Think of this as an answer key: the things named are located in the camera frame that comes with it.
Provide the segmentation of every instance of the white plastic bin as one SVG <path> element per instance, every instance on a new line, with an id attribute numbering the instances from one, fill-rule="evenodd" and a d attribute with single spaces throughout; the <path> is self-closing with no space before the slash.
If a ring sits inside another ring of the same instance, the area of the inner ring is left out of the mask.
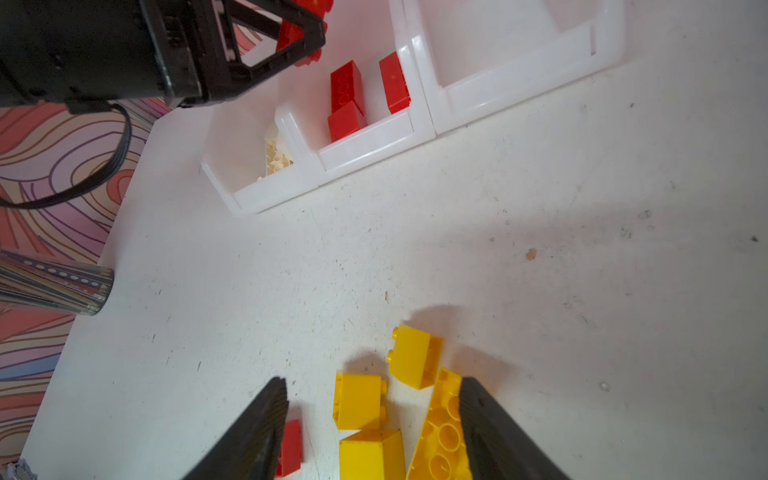
<path id="1" fill-rule="evenodd" d="M 618 62 L 624 0 L 403 0 L 437 133 Z"/>
<path id="2" fill-rule="evenodd" d="M 624 0 L 335 0 L 319 62 L 217 105 L 203 169 L 236 216 L 260 212 L 624 53 Z M 266 39 L 243 60 L 275 50 Z M 390 114 L 379 61 L 397 51 L 411 104 Z M 368 127 L 331 143 L 330 74 L 354 60 Z M 293 164 L 266 175 L 274 121 Z"/>
<path id="3" fill-rule="evenodd" d="M 435 137 L 402 0 L 335 0 L 325 20 L 326 45 L 318 62 L 290 67 L 214 108 L 203 169 L 236 216 L 265 210 Z M 265 41 L 243 60 L 255 63 L 274 48 Z M 411 104 L 390 114 L 379 61 L 394 51 Z M 368 127 L 331 143 L 330 75 L 350 60 L 362 75 Z M 266 176 L 264 135 L 272 120 L 293 165 Z"/>

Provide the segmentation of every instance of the black cable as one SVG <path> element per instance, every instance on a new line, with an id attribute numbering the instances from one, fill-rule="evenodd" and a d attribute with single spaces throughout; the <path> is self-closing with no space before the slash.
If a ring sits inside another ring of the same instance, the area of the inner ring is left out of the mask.
<path id="1" fill-rule="evenodd" d="M 110 178 L 120 171 L 120 167 L 122 167 L 125 157 L 128 155 L 128 148 L 131 146 L 131 136 L 133 134 L 131 118 L 128 116 L 125 108 L 118 104 L 110 104 L 110 108 L 125 117 L 125 128 L 123 128 L 123 134 L 120 136 L 120 141 L 114 149 L 114 153 L 104 166 L 96 170 L 90 177 L 77 185 L 69 187 L 67 190 L 57 192 L 45 198 L 21 202 L 20 204 L 14 204 L 0 198 L 0 207 L 18 208 L 19 210 L 37 210 L 38 208 L 53 207 L 54 205 L 63 204 L 74 198 L 81 197 L 107 183 Z"/>

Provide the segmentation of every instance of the red lego brick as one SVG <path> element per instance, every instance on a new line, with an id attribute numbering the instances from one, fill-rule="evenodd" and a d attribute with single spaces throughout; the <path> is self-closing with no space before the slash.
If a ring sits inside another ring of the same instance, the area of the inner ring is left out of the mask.
<path id="1" fill-rule="evenodd" d="M 294 0 L 295 3 L 298 4 L 298 6 L 304 7 L 313 14 L 317 15 L 320 18 L 325 18 L 326 13 L 331 11 L 331 8 L 333 7 L 333 0 Z M 328 31 L 328 24 L 323 22 L 323 27 L 325 28 L 325 31 Z M 295 26 L 293 23 L 286 22 L 283 20 L 283 23 L 280 25 L 280 34 L 277 36 L 277 48 L 275 51 L 283 50 L 288 45 L 294 43 L 295 41 L 299 40 L 304 36 L 304 31 Z M 312 52 L 311 54 L 307 55 L 305 58 L 302 58 L 298 62 L 296 62 L 296 66 L 300 67 L 301 65 L 309 65 L 313 61 L 320 60 L 320 55 L 323 53 L 323 50 L 317 50 Z"/>
<path id="2" fill-rule="evenodd" d="M 331 113 L 338 111 L 349 101 L 355 102 L 358 110 L 366 114 L 362 100 L 362 77 L 354 60 L 331 74 Z"/>
<path id="3" fill-rule="evenodd" d="M 402 66 L 397 52 L 387 55 L 379 62 L 384 81 L 384 95 L 389 111 L 393 114 L 407 108 L 411 104 L 411 95 L 408 93 L 406 77 L 402 74 Z"/>
<path id="4" fill-rule="evenodd" d="M 291 420 L 283 432 L 283 444 L 277 460 L 275 478 L 282 478 L 301 468 L 301 423 Z"/>
<path id="5" fill-rule="evenodd" d="M 331 141 L 341 140 L 361 128 L 368 126 L 366 118 L 357 109 L 355 102 L 348 101 L 339 110 L 328 117 L 328 127 L 331 130 Z"/>

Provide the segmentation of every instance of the white table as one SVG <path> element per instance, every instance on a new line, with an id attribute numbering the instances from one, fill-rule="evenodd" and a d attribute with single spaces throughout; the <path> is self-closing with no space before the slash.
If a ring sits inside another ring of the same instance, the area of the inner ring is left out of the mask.
<path id="1" fill-rule="evenodd" d="M 621 66 L 241 220 L 200 172 L 209 111 L 158 121 L 25 447 L 40 479 L 180 478 L 275 375 L 294 478 L 338 478 L 334 372 L 386 373 L 409 319 L 574 479 L 765 478 L 766 7 L 627 13 Z M 389 384 L 408 462 L 431 390 Z"/>

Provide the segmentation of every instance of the lego stud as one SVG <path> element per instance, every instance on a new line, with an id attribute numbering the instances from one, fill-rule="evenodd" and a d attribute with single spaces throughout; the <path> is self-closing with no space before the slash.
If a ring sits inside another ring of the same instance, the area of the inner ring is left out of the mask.
<path id="1" fill-rule="evenodd" d="M 366 114 L 362 98 L 362 76 L 354 61 L 349 61 L 331 74 L 331 113 L 353 102 L 361 115 Z"/>
<path id="2" fill-rule="evenodd" d="M 452 396 L 448 399 L 448 414 L 457 422 L 461 421 L 462 417 L 458 414 L 458 396 Z"/>
<path id="3" fill-rule="evenodd" d="M 435 455 L 429 460 L 429 474 L 435 480 L 448 480 L 451 478 L 451 464 L 442 455 Z"/>
<path id="4" fill-rule="evenodd" d="M 440 426 L 438 435 L 441 447 L 449 452 L 458 450 L 458 446 L 461 444 L 461 439 L 459 438 L 456 427 L 450 423 L 444 423 Z"/>

